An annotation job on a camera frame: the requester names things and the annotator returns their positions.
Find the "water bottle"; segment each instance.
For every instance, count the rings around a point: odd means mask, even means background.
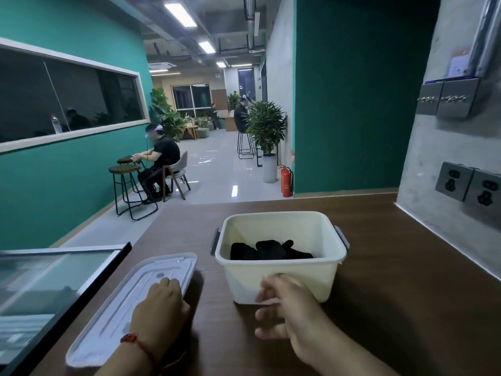
[[[56,132],[56,134],[60,134],[63,132],[63,129],[61,128],[61,124],[59,123],[59,120],[56,116],[54,116],[54,115],[51,116],[51,123],[52,123],[52,126],[54,127],[54,132]]]

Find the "green wall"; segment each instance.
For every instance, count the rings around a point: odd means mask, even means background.
[[[104,0],[0,0],[0,37],[140,72],[138,23]],[[144,149],[136,126],[0,154],[0,249],[44,248],[113,200],[108,168]]]
[[[383,1],[297,0],[296,193],[400,183],[439,3]]]

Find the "white plastic container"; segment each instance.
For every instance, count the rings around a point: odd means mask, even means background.
[[[184,295],[195,271],[196,254],[159,256],[137,264],[92,317],[66,353],[73,368],[100,367],[129,332],[132,312],[150,286],[163,277],[176,278]]]
[[[308,260],[232,261],[231,245],[276,240],[293,240],[293,248],[309,252]],[[348,243],[324,214],[314,211],[241,214],[228,217],[216,247],[216,259],[224,266],[233,300],[255,304],[263,277],[287,273],[303,281],[319,302],[330,295],[338,264],[346,257]]]

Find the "hand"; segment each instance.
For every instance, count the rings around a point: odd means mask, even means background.
[[[290,339],[294,352],[306,364],[318,368],[322,361],[319,347],[326,335],[335,329],[325,315],[315,296],[301,281],[286,274],[265,277],[256,302],[280,298],[280,303],[256,311],[258,321],[282,318],[271,328],[257,328],[255,335],[260,339]]]
[[[162,278],[159,284],[151,285],[146,299],[134,309],[130,332],[160,360],[177,339],[189,309],[182,299],[179,281]]]

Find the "person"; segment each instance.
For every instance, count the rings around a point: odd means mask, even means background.
[[[162,191],[163,167],[177,163],[181,158],[181,152],[177,143],[164,134],[161,125],[149,124],[146,127],[146,138],[154,142],[153,149],[133,155],[132,160],[134,162],[140,162],[144,159],[148,162],[153,162],[150,168],[141,171],[137,176],[139,183],[141,183],[143,190],[148,196],[148,199],[143,203],[152,204],[160,202],[162,199],[160,193]],[[165,176],[168,175],[170,175],[170,172],[166,169]],[[155,183],[160,186],[158,192],[155,190]],[[165,194],[169,195],[171,193],[172,191],[169,189],[169,186],[165,185]]]
[[[248,124],[247,124],[247,107],[250,105],[247,96],[243,95],[240,98],[240,103],[235,108],[234,119],[235,125],[239,132],[245,133],[247,132]]]
[[[214,129],[219,130],[221,124],[219,123],[219,116],[217,115],[216,104],[212,103],[210,106],[210,117],[212,118],[212,122],[214,123]]]
[[[323,376],[398,376],[389,366],[344,334],[323,312],[304,283],[286,274],[263,278],[256,302],[279,298],[279,303],[256,311],[258,322],[283,320],[255,330],[262,340],[290,340],[298,358]],[[189,306],[182,301],[177,280],[162,279],[151,286],[146,299],[137,305],[130,324],[152,356],[134,343],[122,343],[96,376],[141,376],[153,370],[179,335]]]
[[[80,130],[92,127],[90,120],[85,116],[79,115],[75,109],[68,109],[66,111],[66,117],[68,118],[68,124],[71,130]]]

